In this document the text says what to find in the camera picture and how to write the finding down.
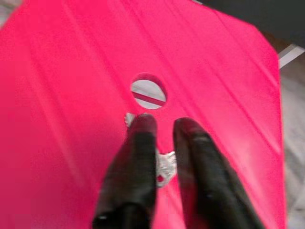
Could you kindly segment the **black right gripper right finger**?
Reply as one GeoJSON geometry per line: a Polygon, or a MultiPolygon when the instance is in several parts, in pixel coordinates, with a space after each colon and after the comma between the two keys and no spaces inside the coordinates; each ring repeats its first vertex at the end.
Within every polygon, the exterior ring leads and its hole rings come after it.
{"type": "Polygon", "coordinates": [[[236,171],[197,122],[177,119],[173,141],[186,228],[265,228],[236,171]]]}

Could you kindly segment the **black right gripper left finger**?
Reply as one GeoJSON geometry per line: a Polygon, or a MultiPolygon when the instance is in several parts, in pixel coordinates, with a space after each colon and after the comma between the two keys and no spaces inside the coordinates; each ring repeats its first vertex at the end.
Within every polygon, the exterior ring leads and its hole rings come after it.
{"type": "Polygon", "coordinates": [[[134,118],[103,179],[94,229],[149,229],[156,204],[157,123],[150,114],[134,118]]]}

